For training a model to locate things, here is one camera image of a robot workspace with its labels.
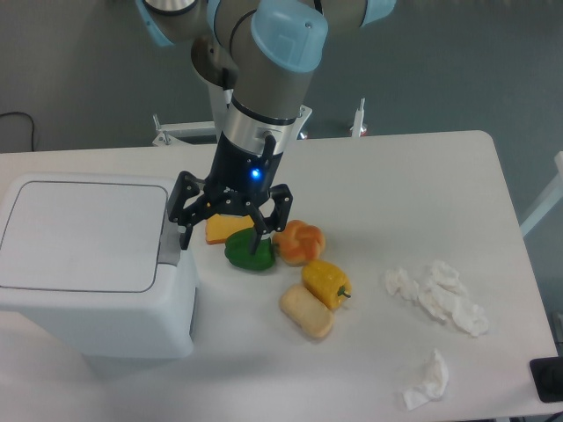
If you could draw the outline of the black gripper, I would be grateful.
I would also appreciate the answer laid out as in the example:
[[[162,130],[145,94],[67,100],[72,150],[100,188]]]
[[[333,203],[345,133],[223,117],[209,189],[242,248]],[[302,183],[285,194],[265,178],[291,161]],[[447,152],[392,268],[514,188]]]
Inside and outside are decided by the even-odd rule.
[[[274,135],[267,131],[259,138],[259,152],[253,154],[222,135],[205,181],[189,171],[179,173],[168,200],[168,220],[185,229],[179,236],[182,250],[189,246],[195,223],[213,215],[252,218],[251,255],[258,250],[263,236],[285,230],[293,195],[288,185],[273,184],[282,160],[282,154],[274,152],[276,143]],[[193,203],[193,211],[189,211],[186,202],[202,191]]]

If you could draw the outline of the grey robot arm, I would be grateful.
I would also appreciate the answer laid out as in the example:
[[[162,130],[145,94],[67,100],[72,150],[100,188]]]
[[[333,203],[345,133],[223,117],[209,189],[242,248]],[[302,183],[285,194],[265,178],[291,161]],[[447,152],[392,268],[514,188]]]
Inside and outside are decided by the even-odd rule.
[[[311,79],[333,32],[389,16],[392,1],[140,1],[136,7],[161,47],[192,42],[195,70],[226,94],[215,119],[216,153],[208,176],[182,171],[167,205],[186,249],[193,228],[213,215],[249,216],[250,251],[282,231],[289,188],[274,176]]]

